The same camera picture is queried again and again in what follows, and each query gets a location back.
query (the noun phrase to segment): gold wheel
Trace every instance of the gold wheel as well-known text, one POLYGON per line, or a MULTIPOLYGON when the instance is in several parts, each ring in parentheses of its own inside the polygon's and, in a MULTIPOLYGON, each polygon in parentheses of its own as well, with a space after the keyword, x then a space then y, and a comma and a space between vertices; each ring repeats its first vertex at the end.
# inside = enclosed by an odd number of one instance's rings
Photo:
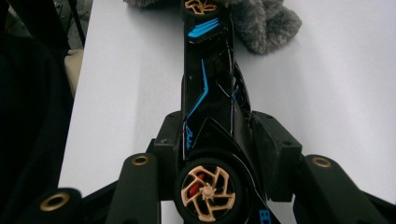
POLYGON ((228 164, 214 158, 190 162, 180 172, 175 204, 188 223, 231 224, 238 219, 243 188, 228 164))
POLYGON ((218 8, 218 6, 208 0, 205 0, 204 2, 201 0, 188 0, 184 3, 184 6, 187 9, 192 10, 195 15, 205 15, 206 13, 213 12, 218 8))

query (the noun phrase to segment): gold wheel hub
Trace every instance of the gold wheel hub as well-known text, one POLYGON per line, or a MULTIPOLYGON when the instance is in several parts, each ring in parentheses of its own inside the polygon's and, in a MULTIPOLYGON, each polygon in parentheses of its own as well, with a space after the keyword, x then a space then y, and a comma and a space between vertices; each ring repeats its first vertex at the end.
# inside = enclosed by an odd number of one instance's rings
POLYGON ((215 194, 215 191, 213 190, 213 188, 211 186, 206 186, 202 190, 202 194, 204 195, 204 197, 210 199, 215 194))
POLYGON ((187 9, 191 9, 195 15, 205 15, 207 12, 215 11, 218 6, 213 2, 205 0, 188 0, 184 3, 187 9))
POLYGON ((193 207, 193 212, 203 222, 214 222, 214 211, 227 212, 233 208, 235 193, 229 186, 229 175, 220 167, 211 172, 203 166, 192 169, 188 176, 192 181, 181 190, 181 200, 187 208, 193 207))

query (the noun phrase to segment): white table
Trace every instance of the white table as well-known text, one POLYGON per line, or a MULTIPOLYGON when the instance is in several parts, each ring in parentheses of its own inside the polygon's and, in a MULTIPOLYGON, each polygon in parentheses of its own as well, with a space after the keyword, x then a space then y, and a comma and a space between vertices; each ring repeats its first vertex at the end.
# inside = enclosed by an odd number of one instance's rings
MULTIPOLYGON (((235 57, 254 110, 276 117, 304 154, 338 161, 362 189, 396 202, 396 1, 287 1, 303 20, 274 54, 235 57)), ((177 7, 95 0, 60 187, 84 196, 118 179, 164 116, 180 108, 182 20, 177 7)), ((289 203, 272 204, 284 223, 289 203)), ((182 223, 173 203, 163 223, 182 223)))

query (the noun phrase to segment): toy car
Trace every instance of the toy car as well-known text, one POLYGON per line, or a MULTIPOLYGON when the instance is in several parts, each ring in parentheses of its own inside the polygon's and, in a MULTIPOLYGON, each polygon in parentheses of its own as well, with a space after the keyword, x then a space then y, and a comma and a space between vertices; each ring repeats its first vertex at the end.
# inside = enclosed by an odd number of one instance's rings
POLYGON ((181 14, 185 64, 174 201, 187 223, 243 223, 251 194, 263 189, 248 92, 233 58, 231 15, 201 0, 182 0, 181 14))

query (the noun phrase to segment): rear wheel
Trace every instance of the rear wheel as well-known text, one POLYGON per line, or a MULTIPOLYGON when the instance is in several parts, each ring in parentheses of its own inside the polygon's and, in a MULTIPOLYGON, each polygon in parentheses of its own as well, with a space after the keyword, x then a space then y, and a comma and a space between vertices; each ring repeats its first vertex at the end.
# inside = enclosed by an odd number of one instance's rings
POLYGON ((186 165, 175 184, 175 205, 189 224, 237 222, 243 188, 225 162, 201 158, 186 165))

